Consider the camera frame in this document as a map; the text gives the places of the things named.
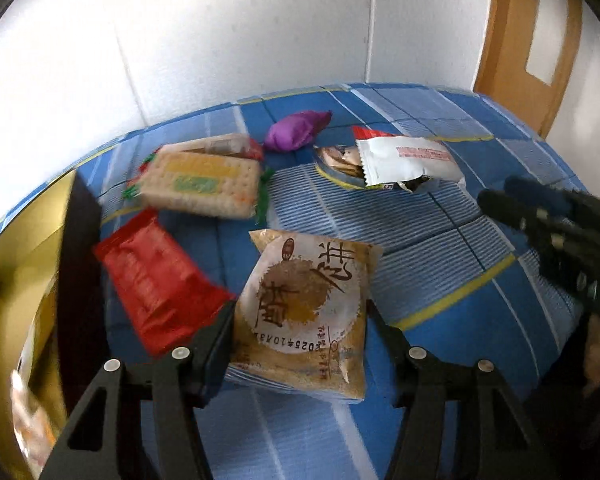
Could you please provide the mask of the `clear orange-edged candy packet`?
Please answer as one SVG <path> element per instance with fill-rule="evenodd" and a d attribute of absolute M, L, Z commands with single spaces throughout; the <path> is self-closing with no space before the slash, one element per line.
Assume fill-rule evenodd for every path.
<path fill-rule="evenodd" d="M 29 382 L 55 322 L 41 311 L 33 318 L 16 368 L 10 374 L 12 428 L 20 453 L 35 479 L 40 478 L 57 440 L 57 429 Z"/>

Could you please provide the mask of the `red foil snack packet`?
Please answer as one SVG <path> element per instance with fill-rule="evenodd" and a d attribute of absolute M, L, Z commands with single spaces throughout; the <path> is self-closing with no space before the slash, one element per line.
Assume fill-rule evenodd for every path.
<path fill-rule="evenodd" d="M 143 210 L 99 242 L 94 254 L 153 358 L 188 344 L 233 299 L 160 226 L 155 209 Z"/>

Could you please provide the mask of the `white red snack packet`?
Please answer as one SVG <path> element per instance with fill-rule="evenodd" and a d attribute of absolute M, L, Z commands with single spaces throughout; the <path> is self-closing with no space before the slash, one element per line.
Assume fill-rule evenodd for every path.
<path fill-rule="evenodd" d="M 413 184 L 431 188 L 440 182 L 466 185 L 460 166 L 440 142 L 354 126 L 352 132 L 368 188 Z"/>

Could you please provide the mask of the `beige round pastry packet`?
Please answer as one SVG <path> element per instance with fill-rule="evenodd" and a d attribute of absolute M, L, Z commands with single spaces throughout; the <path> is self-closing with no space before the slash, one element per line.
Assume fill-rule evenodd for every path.
<path fill-rule="evenodd" d="M 227 378 L 363 401 L 366 302 L 381 247 L 273 229 L 250 238 L 260 257 L 236 302 Z"/>

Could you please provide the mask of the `yellow black snack packet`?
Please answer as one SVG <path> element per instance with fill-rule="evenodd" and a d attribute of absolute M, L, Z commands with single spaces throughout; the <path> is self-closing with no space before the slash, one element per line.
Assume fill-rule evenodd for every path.
<path fill-rule="evenodd" d="M 404 192 L 427 193 L 437 191 L 440 183 L 426 177 L 411 181 L 368 185 L 360 154 L 355 146 L 335 145 L 327 148 L 313 147 L 314 167 L 317 173 L 348 190 L 402 190 Z"/>

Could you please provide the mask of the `green yellow cracker pack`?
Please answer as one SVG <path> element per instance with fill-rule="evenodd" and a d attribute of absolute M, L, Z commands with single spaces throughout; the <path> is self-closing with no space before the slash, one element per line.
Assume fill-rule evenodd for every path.
<path fill-rule="evenodd" d="M 197 216 L 263 220 L 274 171 L 257 159 L 191 152 L 152 155 L 123 196 Z"/>

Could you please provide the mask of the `blue plaid tablecloth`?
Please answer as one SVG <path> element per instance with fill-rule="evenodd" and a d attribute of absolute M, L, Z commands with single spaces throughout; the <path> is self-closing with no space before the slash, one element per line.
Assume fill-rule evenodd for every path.
<path fill-rule="evenodd" d="M 352 191 L 321 177 L 308 150 L 268 155 L 272 226 L 365 240 L 384 248 L 372 283 L 382 317 L 445 362 L 494 361 L 525 398 L 555 362 L 580 308 L 548 284 L 520 233 L 486 218 L 485 188 L 521 176 L 574 190 L 580 181 L 554 150 L 485 96 L 418 84 L 354 84 L 257 96 L 132 131 L 83 157 L 79 176 L 102 205 L 102 234 L 128 222 L 123 196 L 158 146 L 242 131 L 262 140 L 300 110 L 328 110 L 322 145 L 347 144 L 363 126 L 443 142 L 463 184 L 422 194 Z M 219 479 L 380 479 L 401 413 L 391 404 L 393 370 L 370 333 L 366 396 L 358 404 L 226 384 L 197 415 Z"/>

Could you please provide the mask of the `black and gold box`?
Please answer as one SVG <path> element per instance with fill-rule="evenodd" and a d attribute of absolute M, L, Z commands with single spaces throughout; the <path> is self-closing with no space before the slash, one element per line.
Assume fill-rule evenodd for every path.
<path fill-rule="evenodd" d="M 85 180 L 70 170 L 0 233 L 0 479 L 31 475 L 12 421 L 12 374 L 61 429 L 106 359 L 92 254 L 101 212 Z"/>

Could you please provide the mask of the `wooden door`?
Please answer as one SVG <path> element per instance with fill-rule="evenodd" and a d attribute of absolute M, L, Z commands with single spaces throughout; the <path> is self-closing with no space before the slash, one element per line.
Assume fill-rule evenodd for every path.
<path fill-rule="evenodd" d="M 475 92 L 546 138 L 582 32 L 582 0 L 491 0 Z"/>

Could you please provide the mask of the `purple snack packet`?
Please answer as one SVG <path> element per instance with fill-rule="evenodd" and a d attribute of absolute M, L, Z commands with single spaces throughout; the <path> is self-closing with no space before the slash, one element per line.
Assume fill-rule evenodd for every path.
<path fill-rule="evenodd" d="M 289 153 L 311 144 L 332 120 L 332 112 L 304 110 L 290 114 L 268 129 L 263 146 L 277 153 Z"/>

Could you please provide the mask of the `red-ended biscuit roll pack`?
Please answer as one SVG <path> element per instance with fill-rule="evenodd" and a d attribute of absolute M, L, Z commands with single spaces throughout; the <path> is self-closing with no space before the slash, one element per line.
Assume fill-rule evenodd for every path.
<path fill-rule="evenodd" d="M 235 132 L 222 134 L 222 136 L 208 136 L 203 139 L 164 144 L 143 161 L 140 165 L 140 172 L 145 171 L 159 153 L 179 152 L 263 159 L 263 148 L 258 142 L 251 139 L 247 133 Z"/>

